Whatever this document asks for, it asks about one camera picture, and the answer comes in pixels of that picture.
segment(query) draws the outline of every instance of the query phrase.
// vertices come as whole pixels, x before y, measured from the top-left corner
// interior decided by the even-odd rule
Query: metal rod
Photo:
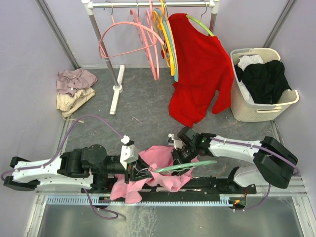
[[[204,1],[170,1],[165,3],[167,7],[186,7],[186,6],[204,6],[205,7],[205,2]],[[107,3],[107,2],[102,2],[102,3],[96,3],[93,2],[92,4],[89,5],[89,8],[125,8],[125,7],[149,7],[149,2],[114,2],[114,3]],[[153,7],[160,7],[161,3],[160,2],[153,2],[152,3]]]
[[[269,36],[266,39],[266,42],[264,43],[264,48],[271,47],[271,44],[273,43],[274,39],[276,38],[278,32],[282,28],[283,24],[285,23],[285,20],[287,16],[289,15],[291,9],[293,8],[296,0],[288,0],[287,4],[285,5],[282,13],[278,17],[275,25],[273,26],[271,32],[269,33]]]
[[[60,28],[58,27],[53,14],[49,10],[49,7],[45,0],[35,0],[35,2],[38,4],[40,10],[42,11],[44,17],[46,18],[48,24],[50,25],[50,28],[52,29],[53,33],[55,34],[57,40],[60,43],[60,46],[64,50],[65,54],[67,55],[70,63],[72,64],[74,69],[78,69],[80,66],[78,62],[76,61],[72,51],[70,50],[66,38],[64,37],[63,33],[61,32]]]
[[[217,14],[212,13],[211,15],[211,21],[209,23],[209,30],[214,33],[214,27],[215,27],[215,21],[216,21]]]
[[[90,15],[89,19],[90,19],[92,27],[94,29],[95,35],[96,35],[98,41],[100,42],[101,34],[100,34],[99,27],[98,27],[98,24],[97,24],[97,22],[95,20],[94,15]],[[103,41],[101,42],[101,47],[103,48],[104,52],[106,54],[108,54],[106,49],[105,49]],[[110,73],[111,73],[111,76],[112,76],[112,79],[113,79],[115,87],[118,87],[119,83],[118,83],[118,80],[117,80],[117,76],[115,75],[114,69],[112,67],[112,63],[110,62],[110,60],[108,58],[105,58],[105,62],[107,64],[107,66],[108,66],[108,69],[110,70]]]

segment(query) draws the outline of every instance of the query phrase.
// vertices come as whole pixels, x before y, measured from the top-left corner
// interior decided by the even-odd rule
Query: blue hanger
[[[160,10],[160,9],[155,9],[154,11],[156,11],[160,16],[162,15],[162,11]],[[163,16],[163,18],[162,18],[162,22],[163,22],[163,26],[164,26],[164,28],[165,28],[165,30],[166,30],[166,33],[167,33],[167,36],[168,36],[168,39],[169,39],[169,42],[171,43],[170,45],[171,45],[171,49],[169,49],[169,50],[171,50],[171,53],[172,53],[172,56],[173,56],[173,58],[174,58],[174,80],[175,81],[178,81],[178,70],[177,70],[177,60],[176,60],[176,55],[175,55],[175,50],[174,50],[174,45],[172,44],[172,38],[171,38],[171,34],[170,34],[170,31],[169,31],[169,28],[168,28],[168,25],[167,25],[167,22],[166,22],[166,18]]]

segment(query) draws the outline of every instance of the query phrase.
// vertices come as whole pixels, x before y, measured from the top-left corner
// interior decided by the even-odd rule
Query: sleeve
[[[226,63],[221,64],[222,73],[218,78],[217,90],[219,96],[212,108],[213,114],[218,114],[232,105],[232,86],[234,81],[234,71],[229,56],[226,57]]]

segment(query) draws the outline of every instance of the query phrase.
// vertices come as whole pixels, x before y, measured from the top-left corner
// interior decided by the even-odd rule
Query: clothing rack
[[[211,7],[212,8],[212,15],[211,15],[209,28],[211,31],[213,31],[214,25],[215,25],[216,15],[217,15],[218,8],[219,8],[219,1],[220,0],[174,1],[174,2],[170,1],[170,2],[165,2],[164,4],[165,4],[165,7],[192,7],[192,6]],[[114,3],[102,2],[102,3],[96,3],[96,2],[92,2],[90,0],[81,0],[81,2],[83,3],[83,5],[88,13],[89,19],[91,21],[91,25],[94,29],[94,32],[95,32],[95,35],[97,36],[98,41],[100,41],[100,39],[101,39],[101,33],[100,33],[98,24],[95,20],[94,13],[93,13],[93,10],[95,8],[101,8],[101,9],[112,8],[113,9],[113,8],[149,7],[149,2],[114,2]],[[161,3],[160,2],[153,2],[152,6],[153,7],[160,7]],[[101,42],[101,47],[103,48],[104,52],[107,54],[107,51],[106,51],[106,48],[105,48],[105,45],[103,42]],[[125,71],[125,65],[120,66],[118,77],[116,77],[110,59],[106,58],[105,62],[107,64],[108,69],[110,70],[111,77],[112,77],[113,82],[114,82],[114,86],[113,86],[114,95],[113,95],[113,100],[112,100],[112,104],[111,104],[111,108],[110,108],[110,114],[114,115],[117,111],[117,106],[118,106],[118,102],[119,102],[119,94],[123,91],[122,81],[123,81],[123,75],[124,75],[124,71]]]

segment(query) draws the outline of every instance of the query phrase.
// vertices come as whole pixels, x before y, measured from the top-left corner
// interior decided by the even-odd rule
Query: white wall
[[[285,75],[300,100],[277,119],[286,146],[298,157],[304,184],[316,212],[316,1],[297,1],[273,42]]]
[[[0,172],[13,156],[52,156],[63,120],[56,109],[56,74],[72,69],[34,0],[0,8]],[[0,236],[21,237],[35,192],[0,185]]]
[[[99,58],[98,42],[81,0],[67,0],[62,4],[56,0],[46,1],[78,63],[81,66],[104,65],[104,60]],[[214,34],[218,35],[228,53],[238,48],[261,47],[286,2],[287,0],[221,0]],[[143,24],[146,24],[145,9],[140,8],[139,11]],[[169,15],[185,12],[197,19],[204,11],[204,7],[168,8]],[[107,8],[104,11],[96,9],[94,12],[100,31],[103,33],[112,24],[111,9]],[[203,15],[202,21],[207,26],[209,26],[210,14],[211,10],[208,9]],[[132,20],[128,8],[115,8],[113,15],[116,22]],[[130,25],[112,28],[106,35],[105,45],[110,55],[141,48],[136,29]],[[143,51],[113,58],[112,63],[148,67]],[[161,57],[159,63],[166,66]]]

